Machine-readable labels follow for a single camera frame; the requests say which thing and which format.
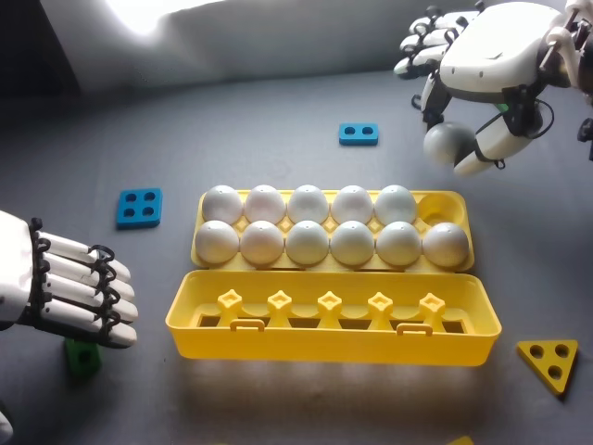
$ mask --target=yellow plastic container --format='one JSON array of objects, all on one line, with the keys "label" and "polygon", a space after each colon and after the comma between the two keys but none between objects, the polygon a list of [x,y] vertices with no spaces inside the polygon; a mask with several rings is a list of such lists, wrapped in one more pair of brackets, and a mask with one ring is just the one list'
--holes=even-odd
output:
[{"label": "yellow plastic container", "polygon": [[[238,192],[243,202],[245,202],[247,195],[249,194],[249,190],[238,190]],[[323,190],[323,193],[327,197],[330,205],[334,202],[337,192],[337,190]],[[368,192],[369,195],[371,195],[372,202],[374,203],[374,201],[379,196],[380,190],[369,190]],[[284,202],[287,203],[293,194],[293,190],[280,190],[280,193],[282,194]],[[266,266],[266,269],[302,269],[308,271],[348,271],[357,269],[360,271],[394,272],[463,272],[471,268],[473,266],[472,235],[470,233],[470,224],[468,221],[467,209],[465,208],[465,201],[463,197],[461,197],[461,195],[458,193],[448,191],[412,191],[411,193],[413,194],[414,199],[416,199],[416,203],[418,205],[418,218],[416,218],[416,221],[413,225],[416,227],[421,237],[424,236],[428,229],[438,223],[455,223],[463,229],[470,242],[470,254],[462,264],[454,268],[443,268],[432,264],[424,257],[424,255],[422,255],[417,261],[409,266],[395,267],[381,260],[379,255],[375,253],[372,255],[370,260],[360,266],[357,266],[356,268],[348,267],[340,263],[331,254],[325,257],[325,259],[318,264],[305,267],[295,263],[288,257],[288,255],[286,255],[286,253],[283,253],[273,264]],[[204,218],[202,217],[203,200],[204,196],[200,198],[196,217],[196,228],[194,230],[194,237],[192,238],[192,261],[194,264],[200,267],[216,267],[217,269],[255,270],[256,267],[245,260],[241,253],[235,255],[232,260],[227,261],[224,264],[217,264],[216,266],[212,266],[211,264],[203,262],[197,256],[196,244],[194,240],[196,239],[197,229],[199,229],[199,227],[205,222]],[[233,225],[233,228],[235,232],[241,236],[248,225],[249,221],[245,216],[243,216]],[[288,232],[293,227],[293,225],[293,222],[290,221],[288,216],[285,216],[283,220],[276,224],[276,226],[284,234],[284,238],[288,236]],[[339,224],[330,215],[329,218],[322,224],[322,227],[327,231],[328,236],[331,238],[338,225]],[[375,239],[385,227],[374,217],[369,221],[367,226],[369,229],[371,229]]]},{"label": "yellow plastic container", "polygon": [[501,330],[467,274],[226,270],[185,276],[167,326],[190,359],[458,366]]}]

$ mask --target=toy egg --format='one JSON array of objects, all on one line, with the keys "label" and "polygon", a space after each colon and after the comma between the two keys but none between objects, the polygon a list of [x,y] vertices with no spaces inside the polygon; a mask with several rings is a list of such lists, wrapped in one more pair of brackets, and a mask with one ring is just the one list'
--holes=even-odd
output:
[{"label": "toy egg", "polygon": [[299,264],[310,265],[323,260],[330,249],[325,229],[314,221],[297,222],[286,238],[286,255]]},{"label": "toy egg", "polygon": [[279,223],[286,214],[286,204],[278,190],[270,185],[258,185],[249,192],[245,201],[245,216],[252,223],[267,221]]},{"label": "toy egg", "polygon": [[241,236],[241,254],[252,264],[276,261],[284,251],[282,232],[271,222],[255,221]]},{"label": "toy egg", "polygon": [[358,221],[367,223],[372,218],[372,200],[369,193],[357,185],[340,190],[332,203],[332,217],[339,223]]},{"label": "toy egg", "polygon": [[288,218],[293,223],[323,223],[330,214],[330,205],[323,192],[314,185],[301,185],[288,200]]},{"label": "toy egg", "polygon": [[196,233],[196,253],[203,261],[220,264],[239,251],[239,236],[222,221],[204,222]]},{"label": "toy egg", "polygon": [[424,236],[423,253],[437,266],[454,267],[470,254],[470,242],[457,224],[442,222],[432,227]]},{"label": "toy egg", "polygon": [[394,266],[412,264],[422,253],[422,240],[413,225],[392,222],[377,237],[377,254]]},{"label": "toy egg", "polygon": [[383,225],[396,221],[413,223],[416,219],[416,200],[407,188],[390,185],[381,190],[377,197],[374,214]]},{"label": "toy egg", "polygon": [[338,261],[358,266],[370,260],[374,253],[372,232],[362,222],[344,222],[335,229],[330,249]]},{"label": "toy egg", "polygon": [[202,201],[202,216],[205,221],[222,221],[235,224],[243,215],[243,201],[236,190],[228,185],[210,188]]}]

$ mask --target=blue block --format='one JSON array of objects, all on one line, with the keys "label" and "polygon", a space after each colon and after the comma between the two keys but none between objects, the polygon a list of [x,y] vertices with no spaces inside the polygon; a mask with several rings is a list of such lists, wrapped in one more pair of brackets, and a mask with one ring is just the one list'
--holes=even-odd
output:
[{"label": "blue block", "polygon": [[163,192],[160,188],[124,190],[118,205],[118,229],[143,229],[160,224]]},{"label": "blue block", "polygon": [[379,125],[376,123],[341,123],[342,146],[376,146],[379,143]]}]

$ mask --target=light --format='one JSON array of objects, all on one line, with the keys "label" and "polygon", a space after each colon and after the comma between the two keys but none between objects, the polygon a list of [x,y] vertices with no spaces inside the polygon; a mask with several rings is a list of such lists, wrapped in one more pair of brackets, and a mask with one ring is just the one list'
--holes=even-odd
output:
[{"label": "light", "polygon": [[167,14],[223,0],[106,0],[118,19],[137,34],[153,32]]}]

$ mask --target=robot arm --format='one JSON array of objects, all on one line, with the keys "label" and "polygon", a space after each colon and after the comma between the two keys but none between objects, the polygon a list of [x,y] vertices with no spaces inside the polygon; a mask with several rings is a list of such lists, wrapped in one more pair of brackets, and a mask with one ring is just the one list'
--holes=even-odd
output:
[{"label": "robot arm", "polygon": [[128,269],[108,248],[41,229],[41,220],[28,225],[0,211],[0,329],[25,324],[109,348],[133,345]]},{"label": "robot arm", "polygon": [[[410,27],[401,49],[407,58],[395,73],[409,79],[428,74],[422,95],[412,105],[423,114],[427,134],[424,151],[452,163],[458,175],[469,175],[504,159],[543,135],[553,123],[552,108],[537,99],[547,85],[575,86],[587,94],[593,80],[593,38],[587,20],[575,23],[578,12],[593,19],[589,0],[570,0],[568,19],[550,7],[511,3],[477,11],[440,15],[433,6],[426,18]],[[504,109],[476,133],[443,113],[451,98]],[[549,112],[542,113],[542,107]],[[544,117],[549,123],[544,127]],[[593,139],[593,121],[579,140]]]}]

